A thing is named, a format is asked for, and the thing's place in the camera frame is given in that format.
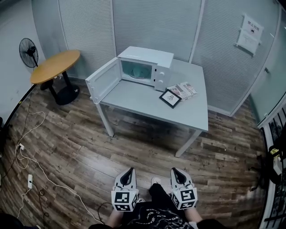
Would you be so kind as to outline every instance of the sign on wall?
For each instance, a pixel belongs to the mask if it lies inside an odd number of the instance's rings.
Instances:
[[[244,21],[240,29],[240,36],[236,43],[249,52],[256,53],[258,45],[261,43],[261,35],[264,27],[254,21],[251,17],[244,15]]]

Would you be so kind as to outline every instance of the picture frame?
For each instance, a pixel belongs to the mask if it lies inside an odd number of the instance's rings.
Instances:
[[[166,103],[173,109],[182,100],[181,97],[177,96],[169,89],[167,89],[163,94],[161,94],[159,99],[161,99],[164,103]]]

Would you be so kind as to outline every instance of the black fan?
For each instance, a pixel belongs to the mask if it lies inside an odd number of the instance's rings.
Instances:
[[[37,48],[29,38],[21,40],[19,45],[19,53],[24,64],[29,68],[38,66],[38,51]]]

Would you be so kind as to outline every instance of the black picture frame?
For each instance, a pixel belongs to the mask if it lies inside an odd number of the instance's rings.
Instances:
[[[163,98],[163,96],[164,96],[167,92],[168,92],[168,93],[171,93],[172,95],[174,95],[175,97],[178,98],[178,101],[177,101],[174,105],[170,104],[167,100],[165,100],[165,99]],[[172,91],[169,90],[169,89],[167,89],[163,94],[161,94],[161,96],[159,97],[159,99],[161,99],[164,103],[166,103],[167,105],[169,105],[169,106],[172,107],[173,109],[174,109],[174,107],[182,100],[181,97],[177,96],[174,92],[172,92]]]

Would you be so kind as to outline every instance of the white cable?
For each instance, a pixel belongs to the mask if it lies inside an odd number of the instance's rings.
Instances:
[[[28,99],[28,98],[31,98],[31,96],[30,96],[30,97],[26,97],[26,98],[20,103],[20,105],[21,105],[26,99]]]
[[[19,218],[21,209],[24,207],[24,196],[25,196],[30,190],[31,190],[31,189],[29,189],[25,194],[22,194],[22,207],[19,209],[19,213],[18,213],[17,219]]]
[[[82,202],[82,204],[83,204],[83,206],[85,207],[85,209],[87,210],[87,212],[94,218],[94,220],[96,220],[96,221],[98,221],[98,222],[100,222],[99,220],[97,220],[95,217],[94,217],[94,215],[86,208],[86,206],[85,206],[85,204],[83,203],[83,201],[82,201],[82,199],[81,199],[81,197],[80,197],[80,195],[78,195],[77,193],[75,193],[72,189],[70,189],[70,188],[68,188],[68,187],[64,187],[64,186],[61,186],[61,185],[57,185],[57,184],[55,184],[53,181],[51,181],[49,178],[48,178],[48,176],[46,175],[46,173],[45,173],[45,171],[42,169],[42,167],[40,166],[40,164],[39,164],[39,162],[37,162],[37,161],[35,161],[34,159],[32,159],[32,158],[29,158],[29,157],[25,157],[25,156],[23,156],[23,159],[24,158],[27,158],[27,159],[29,159],[29,160],[32,160],[32,161],[34,161],[34,162],[36,162],[37,164],[38,164],[38,166],[40,167],[40,169],[43,171],[43,173],[44,173],[44,175],[46,176],[46,178],[48,179],[48,181],[50,181],[53,185],[55,185],[55,186],[58,186],[58,187],[61,187],[61,188],[65,188],[65,189],[68,189],[71,193],[73,193],[73,194],[75,194],[76,196],[78,196],[79,197],[79,199],[80,199],[80,201]]]
[[[27,162],[26,167],[25,167],[25,168],[23,168],[23,167],[21,167],[21,166],[19,165],[18,160],[20,160],[20,161],[21,161],[21,160],[23,160],[23,159],[25,159],[25,158],[21,158],[21,159],[20,159],[20,158],[18,158],[18,155],[16,155],[16,157],[17,157],[17,158],[16,158],[16,161],[17,161],[18,166],[19,166],[20,168],[24,169],[24,170],[25,170],[25,169],[27,169],[28,164],[29,164],[29,160],[28,160],[28,162]]]
[[[68,189],[71,193],[73,193],[73,194],[75,194],[76,196],[78,196],[79,199],[80,199],[80,201],[82,202],[83,206],[84,206],[85,209],[87,210],[87,212],[94,218],[95,221],[100,222],[100,221],[97,220],[97,219],[94,217],[94,215],[86,208],[86,206],[85,206],[85,204],[83,203],[83,201],[82,201],[80,195],[78,195],[77,193],[75,193],[74,191],[72,191],[72,189],[70,189],[70,188],[68,188],[68,187],[64,187],[64,186],[61,186],[61,185],[57,185],[57,184],[55,184],[54,182],[52,182],[52,181],[47,177],[47,175],[45,174],[45,171],[42,169],[42,167],[40,166],[39,162],[33,160],[32,158],[25,157],[25,156],[22,154],[21,149],[20,149],[20,153],[21,153],[21,155],[22,155],[23,158],[22,158],[22,159],[18,158],[18,156],[17,156],[17,147],[20,145],[20,141],[21,141],[27,134],[29,134],[32,130],[37,129],[39,126],[41,126],[42,123],[43,123],[43,122],[45,121],[45,119],[46,119],[46,114],[45,114],[45,112],[43,112],[43,111],[36,112],[36,113],[30,113],[30,112],[29,112],[29,106],[28,106],[28,108],[27,108],[27,111],[28,111],[28,114],[29,114],[29,115],[35,115],[35,114],[43,113],[43,114],[44,114],[44,119],[43,119],[43,121],[42,121],[39,125],[37,125],[35,128],[33,128],[33,129],[29,130],[27,133],[25,133],[25,134],[21,137],[21,139],[19,140],[18,144],[16,145],[16,147],[15,147],[15,157],[16,157],[16,161],[17,161],[18,166],[19,166],[20,168],[22,168],[22,169],[26,169],[27,166],[28,166],[28,164],[29,164],[29,160],[32,160],[32,161],[36,162],[36,163],[39,165],[40,169],[43,171],[43,173],[44,173],[44,175],[46,176],[46,178],[48,179],[48,181],[50,181],[53,185],[56,185],[56,186],[61,187],[61,188]],[[18,160],[23,160],[23,159],[25,159],[25,158],[28,159],[28,163],[27,163],[26,167],[23,168],[23,167],[21,167],[21,166],[19,165]]]

